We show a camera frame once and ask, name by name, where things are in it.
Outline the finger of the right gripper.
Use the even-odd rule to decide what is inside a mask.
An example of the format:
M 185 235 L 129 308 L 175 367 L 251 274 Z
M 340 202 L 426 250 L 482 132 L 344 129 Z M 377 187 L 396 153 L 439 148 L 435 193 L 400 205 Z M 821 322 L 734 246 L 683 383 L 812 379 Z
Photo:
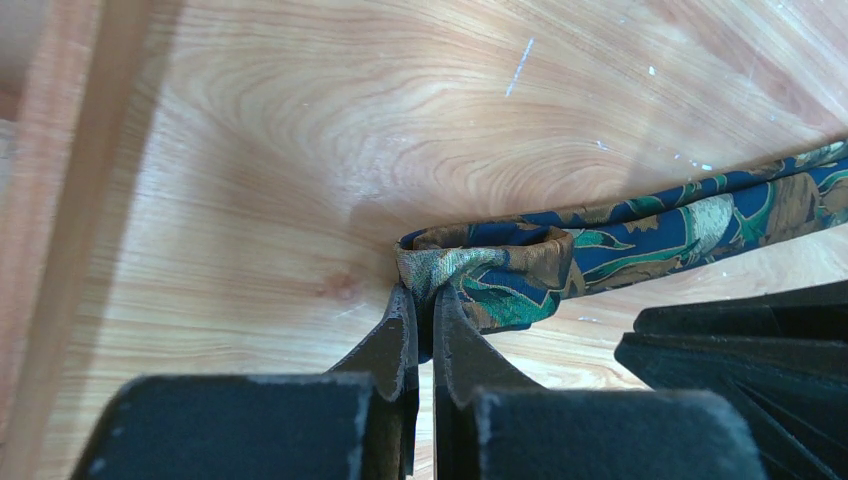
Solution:
M 847 340 L 847 282 L 749 298 L 653 307 L 637 333 Z
M 654 389 L 726 399 L 747 422 L 771 478 L 846 478 L 845 342 L 627 333 L 614 357 Z

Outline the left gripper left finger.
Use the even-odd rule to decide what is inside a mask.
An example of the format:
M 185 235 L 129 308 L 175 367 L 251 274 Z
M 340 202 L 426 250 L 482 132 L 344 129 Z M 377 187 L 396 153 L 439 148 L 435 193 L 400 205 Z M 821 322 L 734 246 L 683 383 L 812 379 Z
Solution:
M 410 292 L 320 374 L 140 376 L 104 408 L 75 479 L 403 479 L 414 469 Z

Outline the blue green brown tie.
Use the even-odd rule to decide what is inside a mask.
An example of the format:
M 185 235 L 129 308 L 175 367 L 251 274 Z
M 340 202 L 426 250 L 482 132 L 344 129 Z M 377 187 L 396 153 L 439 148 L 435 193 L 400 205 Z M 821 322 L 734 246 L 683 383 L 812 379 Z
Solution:
M 847 144 L 617 203 L 431 227 L 395 246 L 419 315 L 452 287 L 482 333 L 523 329 L 567 299 L 842 225 Z

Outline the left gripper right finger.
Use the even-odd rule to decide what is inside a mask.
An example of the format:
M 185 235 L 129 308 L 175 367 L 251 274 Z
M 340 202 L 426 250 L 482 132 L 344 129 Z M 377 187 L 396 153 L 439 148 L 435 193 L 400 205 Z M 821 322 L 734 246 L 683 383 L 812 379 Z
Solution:
M 762 479 L 750 430 L 697 390 L 555 390 L 471 325 L 456 291 L 433 310 L 439 479 Z

